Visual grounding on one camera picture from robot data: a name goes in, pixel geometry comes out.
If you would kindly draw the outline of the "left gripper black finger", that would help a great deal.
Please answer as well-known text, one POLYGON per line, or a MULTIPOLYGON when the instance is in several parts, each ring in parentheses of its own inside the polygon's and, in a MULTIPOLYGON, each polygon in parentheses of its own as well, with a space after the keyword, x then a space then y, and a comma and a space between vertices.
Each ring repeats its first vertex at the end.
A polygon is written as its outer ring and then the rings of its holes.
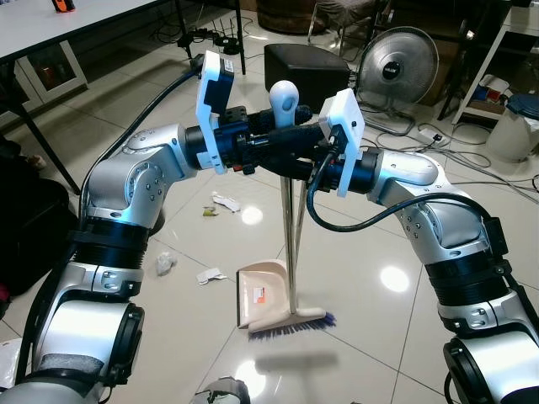
POLYGON ((323 159, 328 154, 328 140, 319 126, 293 126, 269 133, 271 162, 291 162, 306 158, 323 159))

